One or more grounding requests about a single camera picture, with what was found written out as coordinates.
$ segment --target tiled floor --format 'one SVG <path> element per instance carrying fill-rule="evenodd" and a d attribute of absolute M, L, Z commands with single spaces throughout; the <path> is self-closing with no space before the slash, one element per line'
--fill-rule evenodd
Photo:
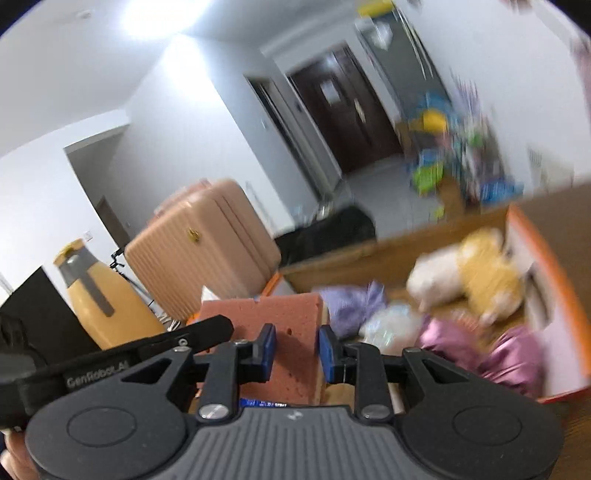
<path fill-rule="evenodd" d="M 435 194 L 420 197 L 411 187 L 401 158 L 381 160 L 349 176 L 339 186 L 335 204 L 351 201 L 373 216 L 379 239 L 434 222 L 435 210 L 441 206 Z"/>

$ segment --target thermos lid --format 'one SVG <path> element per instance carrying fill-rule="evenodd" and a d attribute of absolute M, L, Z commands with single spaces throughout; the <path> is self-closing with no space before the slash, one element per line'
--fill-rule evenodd
<path fill-rule="evenodd" d="M 84 247 L 85 246 L 84 246 L 84 242 L 83 242 L 82 238 L 79 238 L 77 240 L 74 240 L 73 242 L 70 242 L 64 248 L 62 248 L 60 250 L 60 252 L 57 254 L 55 260 L 53 261 L 53 264 L 56 267 L 59 267 L 69 257 L 71 257 L 72 253 L 77 252 L 78 250 L 82 250 Z"/>

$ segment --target plush toy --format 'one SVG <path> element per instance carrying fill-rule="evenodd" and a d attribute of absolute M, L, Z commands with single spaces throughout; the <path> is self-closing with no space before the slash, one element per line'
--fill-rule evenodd
<path fill-rule="evenodd" d="M 523 301 L 524 285 L 517 269 L 501 252 L 503 236 L 482 228 L 459 245 L 418 258 L 407 290 L 421 312 L 462 294 L 484 325 L 511 315 Z"/>

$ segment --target red sponge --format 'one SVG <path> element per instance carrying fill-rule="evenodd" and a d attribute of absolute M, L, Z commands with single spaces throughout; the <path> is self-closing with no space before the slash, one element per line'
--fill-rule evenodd
<path fill-rule="evenodd" d="M 241 397 L 292 405 L 317 403 L 317 385 L 322 373 L 315 350 L 316 331 L 323 317 L 323 303 L 318 294 L 262 297 L 258 301 L 206 301 L 199 316 L 205 319 L 219 314 L 234 324 L 233 340 L 254 340 L 265 323 L 272 323 L 277 329 L 277 351 L 270 381 L 241 386 Z"/>

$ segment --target pink suitcase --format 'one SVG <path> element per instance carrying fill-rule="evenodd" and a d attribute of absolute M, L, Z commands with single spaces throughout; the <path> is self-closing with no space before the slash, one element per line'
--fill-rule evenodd
<path fill-rule="evenodd" d="M 207 286 L 221 299 L 259 294 L 281 254 L 240 186 L 222 180 L 182 196 L 125 249 L 154 300 L 185 320 Z"/>

